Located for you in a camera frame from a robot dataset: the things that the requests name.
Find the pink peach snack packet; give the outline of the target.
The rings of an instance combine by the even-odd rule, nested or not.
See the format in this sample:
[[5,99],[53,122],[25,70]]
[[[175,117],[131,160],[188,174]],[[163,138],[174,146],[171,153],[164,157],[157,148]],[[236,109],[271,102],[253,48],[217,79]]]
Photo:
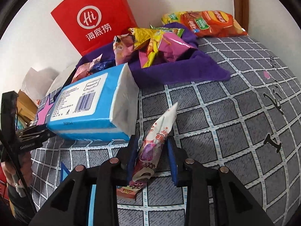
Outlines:
[[102,55],[103,54],[100,54],[97,58],[93,59],[92,62],[88,62],[88,63],[85,63],[85,64],[79,66],[78,69],[76,70],[71,82],[74,83],[82,78],[85,78],[85,77],[91,75],[93,67],[96,66],[98,63],[100,63]]

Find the white pink long snack packet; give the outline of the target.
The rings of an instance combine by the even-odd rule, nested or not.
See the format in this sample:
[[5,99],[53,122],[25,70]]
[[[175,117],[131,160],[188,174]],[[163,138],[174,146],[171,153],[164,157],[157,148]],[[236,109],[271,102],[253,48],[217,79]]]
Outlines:
[[135,199],[137,193],[147,185],[148,180],[155,174],[164,143],[176,120],[177,109],[178,103],[175,103],[150,127],[138,151],[129,185],[116,189],[119,198]]

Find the blue snack packet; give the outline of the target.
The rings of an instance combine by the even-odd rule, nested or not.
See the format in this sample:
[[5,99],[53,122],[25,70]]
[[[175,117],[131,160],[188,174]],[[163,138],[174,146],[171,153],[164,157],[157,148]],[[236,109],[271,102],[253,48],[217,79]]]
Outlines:
[[115,60],[107,60],[107,61],[94,61],[90,63],[89,73],[98,73],[99,71],[114,67],[116,65]]

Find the yellow triangular snack bag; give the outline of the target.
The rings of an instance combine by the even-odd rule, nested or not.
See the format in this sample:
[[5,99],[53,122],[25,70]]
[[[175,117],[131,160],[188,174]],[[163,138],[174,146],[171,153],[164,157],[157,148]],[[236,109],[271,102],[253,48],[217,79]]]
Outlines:
[[147,48],[148,52],[154,51],[154,44],[157,44],[163,35],[163,31],[158,29],[147,29],[142,27],[131,27],[128,30],[134,40],[134,50]]

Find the pink yellow snack bag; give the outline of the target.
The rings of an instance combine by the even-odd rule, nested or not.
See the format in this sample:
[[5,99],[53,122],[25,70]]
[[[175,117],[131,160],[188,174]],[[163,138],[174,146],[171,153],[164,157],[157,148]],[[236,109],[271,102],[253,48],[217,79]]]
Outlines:
[[173,63],[186,53],[196,50],[182,38],[173,32],[158,31],[139,49],[139,61],[141,68]]

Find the green triangular snack bag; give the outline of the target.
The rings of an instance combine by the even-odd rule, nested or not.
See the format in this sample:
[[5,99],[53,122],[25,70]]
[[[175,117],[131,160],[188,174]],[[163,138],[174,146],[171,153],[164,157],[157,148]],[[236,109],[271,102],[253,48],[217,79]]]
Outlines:
[[152,25],[150,25],[150,28],[151,29],[155,29],[155,30],[161,30],[161,31],[164,31],[164,32],[173,32],[173,33],[175,33],[179,37],[181,37],[182,34],[185,31],[182,28],[154,27]]

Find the panda print snack packet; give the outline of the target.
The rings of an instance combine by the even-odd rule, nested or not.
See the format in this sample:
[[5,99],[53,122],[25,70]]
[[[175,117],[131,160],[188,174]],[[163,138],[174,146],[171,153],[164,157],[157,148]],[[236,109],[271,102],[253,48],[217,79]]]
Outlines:
[[118,35],[113,40],[116,65],[128,63],[134,52],[134,38],[130,34]]

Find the wooden shelf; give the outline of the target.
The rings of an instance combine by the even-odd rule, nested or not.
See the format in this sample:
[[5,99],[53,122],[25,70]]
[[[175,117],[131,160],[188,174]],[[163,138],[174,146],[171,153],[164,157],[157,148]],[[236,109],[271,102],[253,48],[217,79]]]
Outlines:
[[23,92],[18,92],[18,98],[17,98],[17,109],[18,114],[22,117],[22,119],[26,123],[30,123],[31,121],[35,120],[36,113],[38,110],[38,107],[36,104]]

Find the white Miniso plastic bag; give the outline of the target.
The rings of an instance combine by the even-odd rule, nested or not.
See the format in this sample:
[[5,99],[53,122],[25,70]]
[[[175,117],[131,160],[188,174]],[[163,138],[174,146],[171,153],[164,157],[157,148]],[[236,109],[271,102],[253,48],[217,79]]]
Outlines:
[[58,74],[59,72],[51,67],[40,71],[31,67],[22,81],[20,90],[33,102],[37,102],[46,95]]

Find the blue tissue pack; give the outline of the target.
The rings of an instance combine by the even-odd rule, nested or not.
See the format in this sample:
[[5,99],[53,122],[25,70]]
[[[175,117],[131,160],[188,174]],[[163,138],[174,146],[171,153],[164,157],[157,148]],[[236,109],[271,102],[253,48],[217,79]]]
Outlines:
[[64,87],[47,128],[64,139],[125,140],[135,134],[139,88],[128,64]]

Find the grey checked tablecloth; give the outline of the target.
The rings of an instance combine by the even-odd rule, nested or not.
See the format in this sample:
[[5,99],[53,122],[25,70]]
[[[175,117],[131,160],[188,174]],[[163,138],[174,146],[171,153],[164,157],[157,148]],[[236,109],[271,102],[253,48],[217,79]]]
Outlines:
[[[274,225],[287,225],[300,205],[300,82],[250,36],[199,39],[199,50],[231,73],[226,82],[188,82],[142,89],[136,133],[178,102],[177,146],[206,167],[228,167]],[[127,143],[50,138],[31,152],[37,210],[59,186],[61,162],[100,165]],[[162,153],[155,177],[136,200],[118,199],[120,225],[184,225],[186,188],[173,185]]]

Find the red Haidilao paper bag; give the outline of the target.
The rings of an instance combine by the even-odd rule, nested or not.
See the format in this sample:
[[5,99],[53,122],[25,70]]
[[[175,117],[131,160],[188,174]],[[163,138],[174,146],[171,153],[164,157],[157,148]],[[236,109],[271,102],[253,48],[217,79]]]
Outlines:
[[137,27],[127,0],[63,0],[51,15],[82,56]]

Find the orange chips bag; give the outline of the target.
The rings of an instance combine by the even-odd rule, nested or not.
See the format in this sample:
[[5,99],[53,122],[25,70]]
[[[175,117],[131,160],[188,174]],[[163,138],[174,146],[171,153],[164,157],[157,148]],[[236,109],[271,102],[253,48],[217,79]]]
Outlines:
[[247,35],[236,19],[223,11],[189,11],[181,15],[180,21],[198,37]]

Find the yellow chips bag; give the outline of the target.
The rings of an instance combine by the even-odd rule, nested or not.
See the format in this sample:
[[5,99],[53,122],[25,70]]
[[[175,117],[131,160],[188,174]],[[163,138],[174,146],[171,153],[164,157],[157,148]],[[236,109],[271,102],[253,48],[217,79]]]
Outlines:
[[187,11],[166,13],[161,17],[162,24],[166,25],[166,24],[170,24],[173,22],[177,22],[179,24],[184,24],[182,17],[186,13],[187,13]]

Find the brown wooden door frame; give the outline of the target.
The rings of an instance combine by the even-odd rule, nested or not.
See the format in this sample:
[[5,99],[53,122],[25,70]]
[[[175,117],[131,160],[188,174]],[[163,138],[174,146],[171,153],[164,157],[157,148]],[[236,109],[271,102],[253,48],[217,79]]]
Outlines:
[[246,31],[249,30],[249,0],[234,1],[234,18]]

